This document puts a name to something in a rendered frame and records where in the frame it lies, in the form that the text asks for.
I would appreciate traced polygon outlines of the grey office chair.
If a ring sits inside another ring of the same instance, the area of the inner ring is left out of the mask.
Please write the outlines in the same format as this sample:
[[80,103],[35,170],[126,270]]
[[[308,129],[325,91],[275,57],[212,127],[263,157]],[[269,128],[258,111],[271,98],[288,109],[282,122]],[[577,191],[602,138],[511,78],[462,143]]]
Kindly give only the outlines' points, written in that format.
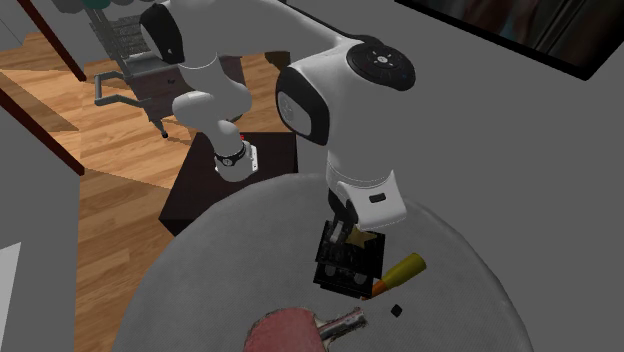
[[[94,33],[100,40],[106,53],[114,60],[120,71],[109,71],[94,75],[95,104],[104,106],[112,103],[124,103],[133,107],[142,108],[148,120],[159,130],[163,138],[168,137],[160,115],[148,112],[151,105],[151,96],[148,92],[146,79],[167,68],[155,54],[153,54],[141,36],[139,15],[122,17],[110,21],[104,9],[112,3],[129,5],[132,0],[81,0],[85,12],[91,20]],[[103,96],[102,83],[117,78],[123,80],[132,90],[134,98],[118,94]]]

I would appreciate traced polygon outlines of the red table tennis paddle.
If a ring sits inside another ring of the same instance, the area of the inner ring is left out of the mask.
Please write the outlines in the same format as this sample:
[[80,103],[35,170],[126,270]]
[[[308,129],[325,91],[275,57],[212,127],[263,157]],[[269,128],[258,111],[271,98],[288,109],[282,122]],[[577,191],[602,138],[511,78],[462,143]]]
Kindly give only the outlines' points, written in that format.
[[278,309],[252,325],[243,352],[330,352],[336,339],[367,325],[360,307],[332,320],[303,307]]

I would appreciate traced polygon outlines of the yellow marker with orange tip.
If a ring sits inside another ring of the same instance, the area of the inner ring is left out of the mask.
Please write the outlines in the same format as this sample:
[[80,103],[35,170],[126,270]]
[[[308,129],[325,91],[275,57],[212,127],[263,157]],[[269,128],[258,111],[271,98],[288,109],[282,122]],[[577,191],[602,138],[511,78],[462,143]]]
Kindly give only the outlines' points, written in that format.
[[423,272],[426,268],[427,264],[424,259],[417,253],[411,253],[389,269],[382,278],[372,286],[370,296],[363,297],[363,300],[374,298],[406,283],[411,278]]

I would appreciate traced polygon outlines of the dark robot stand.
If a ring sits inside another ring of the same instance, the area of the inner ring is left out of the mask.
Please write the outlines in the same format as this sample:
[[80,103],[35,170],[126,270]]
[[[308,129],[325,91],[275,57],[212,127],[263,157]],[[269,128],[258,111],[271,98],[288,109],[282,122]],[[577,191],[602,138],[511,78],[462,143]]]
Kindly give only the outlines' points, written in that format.
[[297,140],[292,132],[245,132],[257,148],[259,169],[240,182],[227,182],[215,170],[209,139],[197,133],[159,215],[174,236],[179,235],[213,204],[246,186],[298,171]]

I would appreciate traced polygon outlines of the round grey table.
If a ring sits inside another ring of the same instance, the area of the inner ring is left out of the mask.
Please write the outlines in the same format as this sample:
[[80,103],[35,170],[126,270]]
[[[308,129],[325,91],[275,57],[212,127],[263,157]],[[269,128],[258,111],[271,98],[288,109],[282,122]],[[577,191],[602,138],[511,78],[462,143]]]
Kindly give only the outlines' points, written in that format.
[[[411,253],[427,268],[361,308],[368,325],[330,352],[533,352],[497,277],[461,234],[428,209],[384,231],[383,265]],[[242,352],[252,324],[280,308],[334,319],[355,298],[313,282],[325,179],[290,174],[214,204],[163,250],[129,303],[111,352]],[[403,312],[391,313],[398,304]]]

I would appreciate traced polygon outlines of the black framed wall picture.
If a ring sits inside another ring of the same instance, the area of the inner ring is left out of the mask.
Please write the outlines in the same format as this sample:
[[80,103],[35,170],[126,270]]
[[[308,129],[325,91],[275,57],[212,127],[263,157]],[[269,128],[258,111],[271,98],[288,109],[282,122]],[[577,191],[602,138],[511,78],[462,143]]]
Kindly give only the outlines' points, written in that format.
[[394,1],[583,81],[624,43],[624,0]]

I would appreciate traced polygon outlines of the black box with gold star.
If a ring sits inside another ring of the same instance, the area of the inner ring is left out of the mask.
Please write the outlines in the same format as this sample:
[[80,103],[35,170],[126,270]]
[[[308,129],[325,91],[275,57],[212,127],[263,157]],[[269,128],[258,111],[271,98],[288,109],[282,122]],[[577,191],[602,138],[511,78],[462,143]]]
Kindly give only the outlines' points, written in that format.
[[335,229],[341,222],[326,220],[318,246],[317,263],[313,282],[321,288],[354,298],[371,298],[375,279],[380,279],[383,270],[385,235],[378,232],[363,242],[363,246],[332,242]]

